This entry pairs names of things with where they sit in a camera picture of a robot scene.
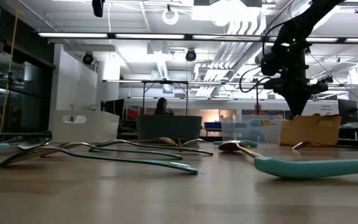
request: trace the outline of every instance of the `table surface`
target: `table surface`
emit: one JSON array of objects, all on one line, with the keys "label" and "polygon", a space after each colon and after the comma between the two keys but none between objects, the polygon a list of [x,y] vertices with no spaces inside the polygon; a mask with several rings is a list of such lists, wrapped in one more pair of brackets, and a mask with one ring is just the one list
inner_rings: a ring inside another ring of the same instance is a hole
[{"label": "table surface", "polygon": [[[199,168],[198,175],[61,153],[0,168],[0,223],[358,223],[358,174],[283,180],[255,170],[245,154],[219,152],[210,143],[200,148],[214,156],[181,153],[181,162]],[[72,150],[89,154],[85,148]],[[0,154],[0,162],[14,151]],[[350,149],[255,151],[281,159],[358,159],[358,151]]]}]

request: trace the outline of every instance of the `ceiling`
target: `ceiling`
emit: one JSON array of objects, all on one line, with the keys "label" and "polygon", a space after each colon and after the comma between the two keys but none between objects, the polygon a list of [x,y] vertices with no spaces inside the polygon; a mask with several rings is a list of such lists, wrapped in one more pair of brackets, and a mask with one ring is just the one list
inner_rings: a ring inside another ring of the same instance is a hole
[{"label": "ceiling", "polygon": [[[141,33],[176,33],[176,34],[225,34],[229,26],[219,27],[211,21],[191,20],[193,0],[181,0],[181,6],[172,8],[179,9],[179,20],[174,25],[168,25],[162,20],[165,5],[148,4],[105,4],[103,18],[93,15],[90,4],[83,2],[53,1],[53,0],[20,0],[19,18],[37,31],[65,31],[65,32],[141,32]],[[266,23],[269,25],[275,17],[291,0],[275,0],[276,6],[265,10]],[[12,0],[0,0],[0,5],[10,12],[14,12],[15,4]],[[313,31],[313,36],[352,36],[358,37],[358,14],[354,13],[355,7],[342,8],[333,13],[332,16],[320,27]],[[64,44],[66,49],[70,46],[86,48],[87,45],[114,45],[123,57],[125,65],[121,67],[121,73],[125,76],[136,77],[136,74],[150,74],[151,70],[157,69],[155,62],[137,61],[135,55],[143,55],[147,51],[148,40],[70,40]],[[219,52],[221,42],[187,42],[166,41],[168,46],[175,49],[174,60],[166,62],[168,70],[193,71],[198,62],[211,63]],[[195,49],[200,61],[193,63],[184,59],[187,49]],[[340,81],[347,81],[347,70],[358,62],[358,45],[338,44],[314,44],[311,47],[314,57],[325,67],[332,68],[334,75]],[[241,58],[250,57],[252,52],[247,50]],[[324,72],[324,68],[311,57],[306,57],[310,69],[307,71],[309,77]]]}]

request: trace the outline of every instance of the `computer monitor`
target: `computer monitor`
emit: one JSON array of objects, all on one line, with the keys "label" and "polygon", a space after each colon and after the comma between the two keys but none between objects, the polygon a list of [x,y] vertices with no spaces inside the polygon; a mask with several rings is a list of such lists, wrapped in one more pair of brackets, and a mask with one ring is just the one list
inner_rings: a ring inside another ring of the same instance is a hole
[{"label": "computer monitor", "polygon": [[357,102],[352,100],[338,100],[339,115],[342,116],[342,124],[357,123]]},{"label": "computer monitor", "polygon": [[121,100],[111,100],[104,102],[105,112],[109,112],[119,116],[119,119],[122,119],[122,112],[124,110],[124,99]]}]

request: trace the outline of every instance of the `black robotic arm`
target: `black robotic arm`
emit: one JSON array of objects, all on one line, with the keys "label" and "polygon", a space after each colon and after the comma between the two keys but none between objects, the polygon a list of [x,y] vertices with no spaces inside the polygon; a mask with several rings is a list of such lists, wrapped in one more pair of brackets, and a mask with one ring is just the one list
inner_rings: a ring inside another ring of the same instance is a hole
[{"label": "black robotic arm", "polygon": [[313,27],[335,6],[344,0],[312,0],[311,6],[282,26],[272,47],[272,52],[261,60],[262,73],[273,76],[281,74],[264,83],[264,88],[282,95],[288,103],[293,116],[301,115],[312,94],[328,90],[325,83],[309,85],[306,78],[305,52],[311,44],[306,38]]}]

